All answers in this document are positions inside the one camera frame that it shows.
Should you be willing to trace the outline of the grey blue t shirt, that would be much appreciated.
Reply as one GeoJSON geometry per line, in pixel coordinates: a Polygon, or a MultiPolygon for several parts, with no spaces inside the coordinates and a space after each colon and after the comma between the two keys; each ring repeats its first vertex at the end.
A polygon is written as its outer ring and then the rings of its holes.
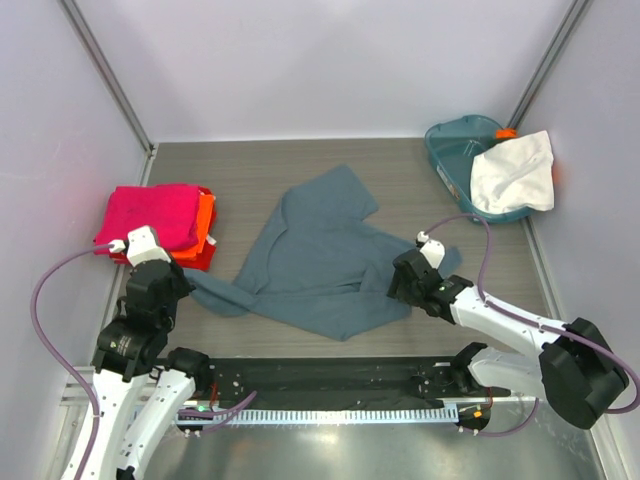
{"type": "Polygon", "coordinates": [[[411,314],[388,297],[393,260],[414,243],[369,223],[379,205],[341,165],[289,189],[239,273],[226,282],[188,269],[192,298],[226,317],[246,313],[345,341],[411,314]]]}

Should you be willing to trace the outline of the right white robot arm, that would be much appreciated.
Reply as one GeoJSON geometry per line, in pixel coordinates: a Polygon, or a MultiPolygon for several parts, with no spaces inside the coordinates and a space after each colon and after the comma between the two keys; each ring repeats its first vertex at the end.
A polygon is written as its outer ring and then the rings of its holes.
{"type": "Polygon", "coordinates": [[[443,278],[418,249],[396,257],[393,267],[390,297],[510,347],[508,353],[480,344],[465,347],[450,373],[458,393],[470,396],[483,387],[523,393],[583,430],[615,413],[613,403],[633,379],[590,321],[540,317],[485,294],[467,279],[443,278]]]}

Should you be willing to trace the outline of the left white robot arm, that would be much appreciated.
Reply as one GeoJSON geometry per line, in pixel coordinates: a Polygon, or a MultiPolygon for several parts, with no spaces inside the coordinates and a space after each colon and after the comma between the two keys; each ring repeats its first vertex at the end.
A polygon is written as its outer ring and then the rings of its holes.
{"type": "Polygon", "coordinates": [[[135,266],[126,284],[124,311],[101,332],[92,361],[89,406],[65,479],[141,479],[181,406],[211,390],[209,357],[172,350],[149,399],[136,407],[158,356],[175,326],[177,303],[192,287],[175,262],[150,260],[135,266]]]}

